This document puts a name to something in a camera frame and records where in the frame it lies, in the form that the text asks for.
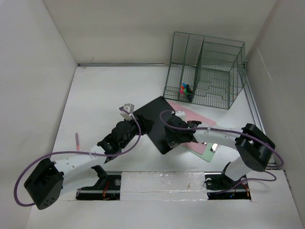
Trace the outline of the green clipboard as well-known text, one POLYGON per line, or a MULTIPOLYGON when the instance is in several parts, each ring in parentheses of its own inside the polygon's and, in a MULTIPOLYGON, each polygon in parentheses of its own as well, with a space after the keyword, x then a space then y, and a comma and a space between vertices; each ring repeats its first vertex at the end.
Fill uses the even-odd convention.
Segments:
POLYGON ((203 154, 200 155, 200 158, 206 162, 211 162, 220 145, 216 143, 202 143, 202 145, 205 146, 205 150, 203 154))

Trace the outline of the pink clipboard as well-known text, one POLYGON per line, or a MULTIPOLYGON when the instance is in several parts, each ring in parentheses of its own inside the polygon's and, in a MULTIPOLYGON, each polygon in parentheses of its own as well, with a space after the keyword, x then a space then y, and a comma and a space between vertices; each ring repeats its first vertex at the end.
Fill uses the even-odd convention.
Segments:
MULTIPOLYGON (((185 117, 185 121, 201 121, 203 124, 207 124, 210 126, 215 126, 216 122, 206 118, 205 116, 202 116, 196 112, 193 112, 173 101, 168 100, 168 103, 170 104, 170 106, 175 110, 175 111, 179 111, 179 110, 183 110, 186 114, 185 117)), ((184 148, 187 148, 190 152, 194 153, 195 155, 199 156, 203 154, 204 150, 205 150, 205 146, 203 146, 202 144, 198 144, 198 143, 184 143, 181 144, 181 146, 183 146, 184 148)))

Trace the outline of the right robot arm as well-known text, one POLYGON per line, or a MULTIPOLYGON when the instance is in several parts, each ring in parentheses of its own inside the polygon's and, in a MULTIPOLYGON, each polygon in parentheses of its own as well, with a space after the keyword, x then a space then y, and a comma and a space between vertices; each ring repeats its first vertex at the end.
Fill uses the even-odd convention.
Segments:
POLYGON ((175 112, 162 122, 170 147, 216 143, 239 153, 239 157, 228 162, 216 179, 216 184, 221 188, 231 188, 252 171, 265 172, 275 153, 274 143, 253 124, 237 129, 209 126, 201 121, 184 121, 175 112))

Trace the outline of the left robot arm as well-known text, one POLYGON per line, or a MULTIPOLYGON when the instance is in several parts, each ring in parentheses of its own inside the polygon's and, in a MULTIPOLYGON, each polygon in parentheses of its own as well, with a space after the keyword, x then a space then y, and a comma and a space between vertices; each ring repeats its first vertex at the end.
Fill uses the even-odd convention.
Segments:
POLYGON ((153 124, 141 114, 130 115, 127 120, 118 122, 96 148, 87 152, 68 151, 69 157, 58 161, 51 161, 50 156, 34 161, 35 168, 24 183, 33 205, 43 210, 72 190, 103 188, 108 175, 102 168, 101 159, 104 157, 109 162, 123 155, 123 149, 133 138, 149 134, 153 124))

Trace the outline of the black clipboard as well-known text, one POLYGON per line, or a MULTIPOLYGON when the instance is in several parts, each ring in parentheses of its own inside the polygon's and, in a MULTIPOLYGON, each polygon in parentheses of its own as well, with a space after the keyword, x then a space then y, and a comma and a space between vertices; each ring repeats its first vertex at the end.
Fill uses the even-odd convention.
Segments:
MULTIPOLYGON (((174 109, 162 96, 155 98, 144 106, 134 111, 134 115, 143 115, 144 118, 153 120, 154 125, 148 135, 153 144, 157 147, 161 154, 165 155, 172 150, 168 146, 165 129, 166 121, 173 115, 174 109)), ((189 130, 186 128, 175 128, 180 130, 189 130)))

